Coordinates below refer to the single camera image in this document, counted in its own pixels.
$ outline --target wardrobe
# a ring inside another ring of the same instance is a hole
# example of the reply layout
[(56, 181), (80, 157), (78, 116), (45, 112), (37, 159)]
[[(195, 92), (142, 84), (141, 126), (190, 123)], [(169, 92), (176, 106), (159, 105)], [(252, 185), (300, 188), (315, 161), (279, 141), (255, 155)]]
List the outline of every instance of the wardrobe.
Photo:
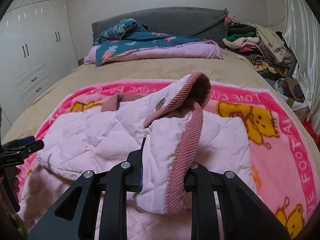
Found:
[(6, 123), (1, 137), (37, 97), (77, 66), (67, 0), (14, 0), (0, 22), (0, 105)]

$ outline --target blue floral blanket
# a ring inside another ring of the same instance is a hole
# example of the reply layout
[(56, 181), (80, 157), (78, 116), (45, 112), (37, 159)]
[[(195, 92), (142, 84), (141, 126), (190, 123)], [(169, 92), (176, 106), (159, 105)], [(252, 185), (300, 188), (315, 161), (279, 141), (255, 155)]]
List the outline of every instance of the blue floral blanket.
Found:
[(132, 49), (165, 48), (182, 45), (204, 39), (186, 36), (174, 36), (163, 33), (152, 33), (134, 19), (123, 19), (113, 28), (100, 33), (93, 46), (98, 45), (97, 63), (100, 66), (115, 55), (120, 55)]

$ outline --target pile of clothes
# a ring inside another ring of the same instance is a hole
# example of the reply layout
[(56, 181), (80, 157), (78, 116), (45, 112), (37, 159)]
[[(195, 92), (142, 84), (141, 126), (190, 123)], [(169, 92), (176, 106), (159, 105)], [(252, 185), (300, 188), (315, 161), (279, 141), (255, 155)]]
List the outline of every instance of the pile of clothes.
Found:
[(264, 78), (286, 76), (292, 56), (275, 32), (257, 24), (241, 24), (231, 14), (225, 18), (225, 27), (228, 36), (222, 41), (228, 50), (246, 58)]
[(228, 36), (222, 41), (227, 49), (246, 62), (249, 61), (303, 123), (310, 109), (300, 85), (288, 73), (292, 55), (284, 41), (268, 28), (239, 23), (232, 14), (225, 18), (225, 27)]

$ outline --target red object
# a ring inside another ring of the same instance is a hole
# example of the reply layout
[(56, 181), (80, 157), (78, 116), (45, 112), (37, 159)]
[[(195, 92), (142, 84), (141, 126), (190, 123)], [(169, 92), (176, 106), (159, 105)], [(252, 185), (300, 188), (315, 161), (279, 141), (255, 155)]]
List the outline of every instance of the red object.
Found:
[(316, 144), (318, 144), (320, 142), (320, 136), (317, 135), (315, 133), (315, 131), (313, 130), (312, 126), (311, 126), (311, 120), (304, 121), (303, 123), (304, 128), (308, 131), (308, 133), (311, 135), (311, 137), (313, 138), (313, 140), (315, 141)]

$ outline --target snap button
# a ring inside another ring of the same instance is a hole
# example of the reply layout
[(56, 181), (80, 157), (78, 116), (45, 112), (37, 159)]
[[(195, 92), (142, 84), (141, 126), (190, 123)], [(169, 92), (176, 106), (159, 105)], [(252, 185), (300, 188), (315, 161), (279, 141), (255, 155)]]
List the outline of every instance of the snap button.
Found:
[(162, 98), (158, 104), (156, 104), (156, 110), (159, 110), (165, 103), (166, 103), (167, 99)]

